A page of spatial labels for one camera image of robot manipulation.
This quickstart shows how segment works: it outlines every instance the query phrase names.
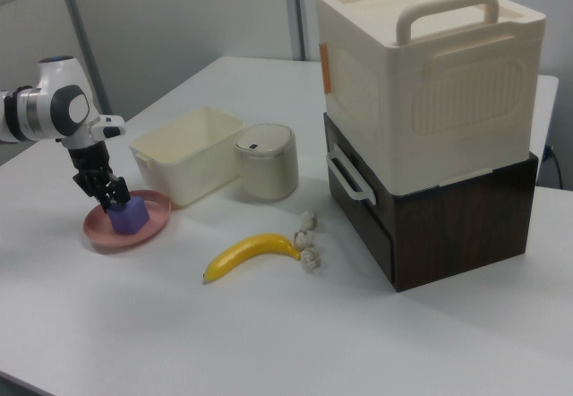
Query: white plastic container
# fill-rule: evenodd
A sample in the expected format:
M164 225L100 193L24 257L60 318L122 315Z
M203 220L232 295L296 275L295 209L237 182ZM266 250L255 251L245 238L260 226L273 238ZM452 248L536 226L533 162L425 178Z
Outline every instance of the white plastic container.
M327 113L394 195L528 158L543 14L507 0L316 0Z
M237 139L235 152L244 189L253 197L274 201L298 184L295 132L285 125L254 125Z
M185 206L239 175L233 147L244 122L213 108L189 112L130 144L143 179Z

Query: plastic plate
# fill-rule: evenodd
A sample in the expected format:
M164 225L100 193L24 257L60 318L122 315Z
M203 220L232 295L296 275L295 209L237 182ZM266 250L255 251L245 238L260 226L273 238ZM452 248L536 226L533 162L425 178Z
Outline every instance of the plastic plate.
M98 205L83 221L83 232L91 242L107 247L134 245L154 236L167 224L171 213L171 201L167 196L152 190L136 190L131 195L143 198L150 220L137 233L122 235L114 231L109 217Z

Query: yellow banana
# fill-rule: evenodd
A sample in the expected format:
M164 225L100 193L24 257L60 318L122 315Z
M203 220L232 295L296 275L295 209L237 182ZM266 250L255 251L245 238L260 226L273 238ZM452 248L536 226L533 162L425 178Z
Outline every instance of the yellow banana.
M207 270L203 273L203 279L205 282L218 280L245 260L265 253L289 255L295 260L301 260L301 254L286 237L275 233L265 233L247 237L228 247L209 263Z

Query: purple cube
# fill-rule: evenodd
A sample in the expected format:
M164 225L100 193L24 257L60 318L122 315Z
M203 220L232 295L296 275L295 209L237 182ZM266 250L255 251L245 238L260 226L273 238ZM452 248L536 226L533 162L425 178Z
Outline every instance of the purple cube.
M140 196L132 196L125 205L112 203L107 208L107 216L114 231L123 235L136 234L150 220L150 214Z

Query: brown wooden box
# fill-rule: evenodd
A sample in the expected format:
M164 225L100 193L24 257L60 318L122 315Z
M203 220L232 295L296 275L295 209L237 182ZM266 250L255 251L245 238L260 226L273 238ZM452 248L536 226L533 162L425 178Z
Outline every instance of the brown wooden box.
M351 199L329 169L330 191L396 291L523 254L537 157L443 187L394 196L324 114L329 151L346 154L376 195ZM358 188L344 168L346 181Z

